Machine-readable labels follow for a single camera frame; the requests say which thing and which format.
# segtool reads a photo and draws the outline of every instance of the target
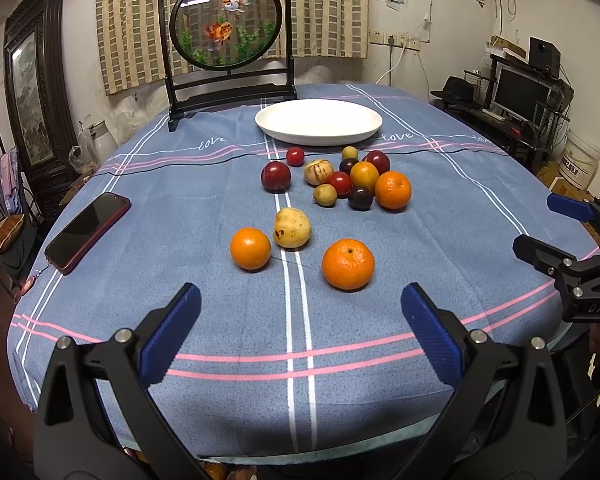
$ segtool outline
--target goldfish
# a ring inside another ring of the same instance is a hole
[[[205,34],[210,42],[209,50],[218,50],[223,46],[224,42],[229,40],[232,30],[233,27],[229,22],[213,22],[211,25],[205,25]]]
[[[249,0],[222,0],[221,8],[229,12],[245,12],[243,7],[251,5]]]

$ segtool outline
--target black speaker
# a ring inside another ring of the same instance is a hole
[[[553,43],[530,38],[529,65],[558,79],[560,77],[560,51]]]

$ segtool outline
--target hat brim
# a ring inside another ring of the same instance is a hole
[[[447,103],[452,104],[452,105],[467,106],[469,108],[481,108],[482,107],[482,105],[480,103],[477,103],[476,101],[467,101],[465,99],[458,99],[457,97],[455,97],[453,95],[449,95],[449,94],[443,92],[442,90],[432,90],[430,92],[430,94],[435,97],[439,97],[443,101],[446,101]]]

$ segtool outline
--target smartphone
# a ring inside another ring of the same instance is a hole
[[[101,194],[46,246],[46,259],[66,276],[129,208],[128,198],[115,193]]]

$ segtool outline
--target blue gripper pad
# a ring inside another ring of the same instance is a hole
[[[441,314],[455,317],[451,312],[439,310],[420,285],[410,283],[400,297],[402,314],[424,350],[438,379],[458,388],[464,375],[462,351],[441,320]],[[458,319],[456,322],[466,333]]]
[[[554,213],[568,216],[580,222],[591,222],[596,219],[593,209],[589,204],[573,200],[565,196],[551,193],[546,199],[547,207]]]
[[[198,319],[201,306],[199,288],[187,283],[164,309],[166,316],[147,338],[140,352],[138,376],[144,386],[162,381]]]

